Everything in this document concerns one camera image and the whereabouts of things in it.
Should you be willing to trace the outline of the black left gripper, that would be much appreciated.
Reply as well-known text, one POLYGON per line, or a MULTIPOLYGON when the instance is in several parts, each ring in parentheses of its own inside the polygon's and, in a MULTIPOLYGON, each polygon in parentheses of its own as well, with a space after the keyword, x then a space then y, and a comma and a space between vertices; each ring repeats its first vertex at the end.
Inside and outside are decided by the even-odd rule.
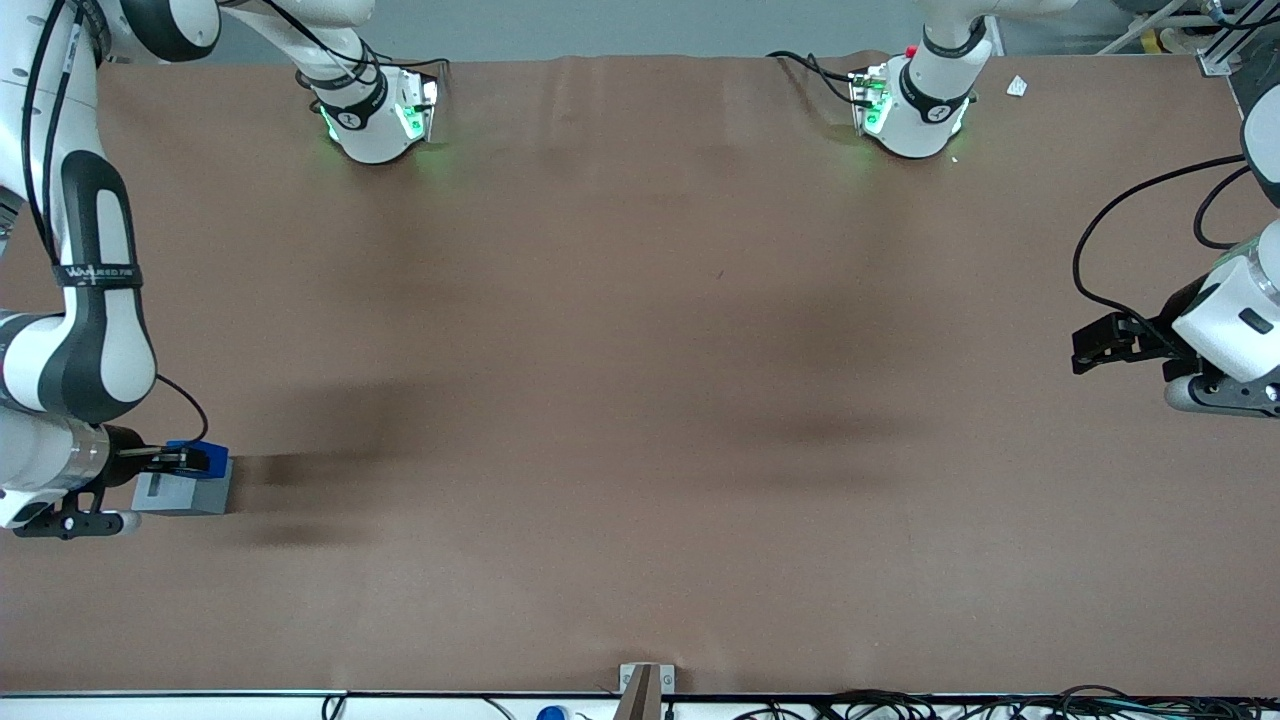
POLYGON ((1172 323, 1194 302, 1207 275, 1172 293, 1157 314, 1132 318, 1108 313, 1071 333, 1071 373, 1083 375, 1110 363, 1160 360, 1166 366, 1201 366, 1201 355, 1179 336, 1172 323))

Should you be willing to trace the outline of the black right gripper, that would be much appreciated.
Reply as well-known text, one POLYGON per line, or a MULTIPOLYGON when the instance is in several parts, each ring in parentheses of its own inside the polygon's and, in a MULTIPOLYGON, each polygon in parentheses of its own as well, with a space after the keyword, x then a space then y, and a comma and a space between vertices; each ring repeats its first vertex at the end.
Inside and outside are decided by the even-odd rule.
POLYGON ((163 475, 184 478, 207 478, 209 454, 195 446, 165 446, 157 448, 146 443, 129 428, 110 424, 101 425, 109 441, 108 459, 100 471, 104 488, 125 484, 143 470, 163 475))

